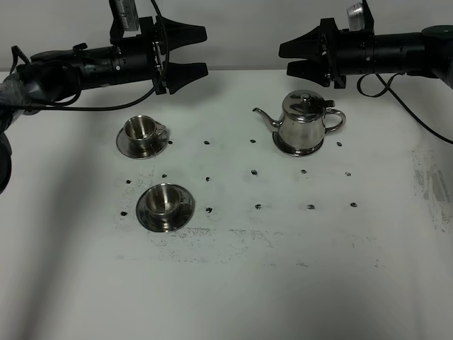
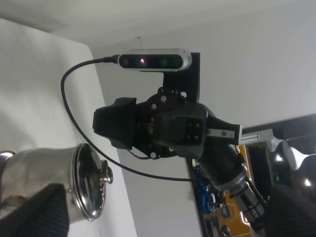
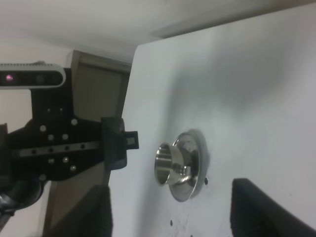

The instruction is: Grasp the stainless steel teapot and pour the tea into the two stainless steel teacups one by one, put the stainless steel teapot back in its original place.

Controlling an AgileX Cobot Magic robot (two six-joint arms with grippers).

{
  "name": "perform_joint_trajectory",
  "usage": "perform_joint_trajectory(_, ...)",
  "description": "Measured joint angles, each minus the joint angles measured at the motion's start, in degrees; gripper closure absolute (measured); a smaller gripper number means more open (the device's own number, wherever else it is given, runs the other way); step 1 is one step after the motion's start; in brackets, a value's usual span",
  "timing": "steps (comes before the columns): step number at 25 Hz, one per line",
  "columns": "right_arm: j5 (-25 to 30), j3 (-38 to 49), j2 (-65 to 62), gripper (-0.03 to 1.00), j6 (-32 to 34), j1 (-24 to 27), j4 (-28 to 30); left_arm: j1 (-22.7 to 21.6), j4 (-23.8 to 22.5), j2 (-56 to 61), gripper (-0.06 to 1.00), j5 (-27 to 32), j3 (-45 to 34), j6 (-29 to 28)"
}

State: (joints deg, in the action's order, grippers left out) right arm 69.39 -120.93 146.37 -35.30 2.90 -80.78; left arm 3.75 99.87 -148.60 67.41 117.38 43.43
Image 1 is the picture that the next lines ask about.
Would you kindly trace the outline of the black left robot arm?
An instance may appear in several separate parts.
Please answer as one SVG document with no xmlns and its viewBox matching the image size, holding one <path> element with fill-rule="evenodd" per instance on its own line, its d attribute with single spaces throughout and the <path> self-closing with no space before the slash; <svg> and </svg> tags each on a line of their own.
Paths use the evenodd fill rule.
<svg viewBox="0 0 453 340">
<path fill-rule="evenodd" d="M 88 48 L 86 43 L 70 50 L 41 52 L 26 57 L 18 46 L 11 48 L 13 64 L 1 82 L 1 189 L 12 173 L 12 150 L 6 131 L 21 115 L 40 111 L 107 112 L 131 108 L 152 94 L 174 94 L 208 75 L 203 62 L 178 64 L 160 60 L 175 49 L 203 43 L 207 31 L 201 25 L 179 23 L 163 16 L 133 18 L 140 34 L 125 37 L 127 20 L 113 16 L 110 45 Z M 139 98 L 104 107 L 75 107 L 82 91 L 106 86 L 151 81 Z"/>
</svg>

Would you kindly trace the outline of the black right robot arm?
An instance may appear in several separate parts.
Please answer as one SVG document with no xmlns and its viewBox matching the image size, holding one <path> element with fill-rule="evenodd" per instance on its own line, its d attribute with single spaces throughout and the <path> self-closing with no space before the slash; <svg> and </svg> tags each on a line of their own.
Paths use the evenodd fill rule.
<svg viewBox="0 0 453 340">
<path fill-rule="evenodd" d="M 452 85 L 452 27 L 436 25 L 419 33 L 375 35 L 372 29 L 338 29 L 321 19 L 309 33 L 280 45 L 290 60 L 287 75 L 343 89 L 349 75 L 407 74 Z"/>
</svg>

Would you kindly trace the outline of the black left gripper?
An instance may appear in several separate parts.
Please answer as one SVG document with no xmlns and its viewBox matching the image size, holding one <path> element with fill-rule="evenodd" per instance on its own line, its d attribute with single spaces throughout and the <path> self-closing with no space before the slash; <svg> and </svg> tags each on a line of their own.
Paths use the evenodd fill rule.
<svg viewBox="0 0 453 340">
<path fill-rule="evenodd" d="M 139 24 L 142 32 L 134 37 L 125 38 L 122 22 L 118 18 L 113 20 L 110 29 L 112 47 L 109 52 L 113 70 L 112 85 L 151 80 L 156 87 L 156 94 L 165 94 L 166 88 L 170 94 L 174 94 L 184 86 L 208 75 L 205 63 L 169 62 L 166 88 L 163 84 L 158 84 L 163 71 L 163 66 L 158 63 L 160 56 L 157 50 L 159 43 L 163 42 L 162 29 L 159 20 L 154 20 L 151 16 L 140 18 Z M 167 37 L 165 52 L 207 40 L 204 26 L 179 23 L 165 18 L 164 28 Z"/>
</svg>

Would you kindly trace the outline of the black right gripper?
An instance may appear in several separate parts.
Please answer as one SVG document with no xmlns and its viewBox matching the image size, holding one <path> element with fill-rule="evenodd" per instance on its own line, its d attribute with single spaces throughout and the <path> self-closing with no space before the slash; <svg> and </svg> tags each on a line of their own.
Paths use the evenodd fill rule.
<svg viewBox="0 0 453 340">
<path fill-rule="evenodd" d="M 280 45 L 278 55 L 287 59 L 319 59 L 322 43 L 326 46 L 330 80 L 335 89 L 344 89 L 347 75 L 371 74 L 374 56 L 374 19 L 365 18 L 365 27 L 359 31 L 339 30 L 333 18 L 323 18 L 305 35 Z M 311 60 L 290 62 L 287 75 L 328 85 L 326 69 Z"/>
</svg>

